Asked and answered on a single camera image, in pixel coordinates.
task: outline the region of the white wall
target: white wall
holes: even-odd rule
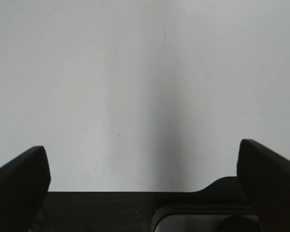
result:
[[[242,138],[290,159],[290,0],[0,0],[0,166],[52,191],[192,191]]]

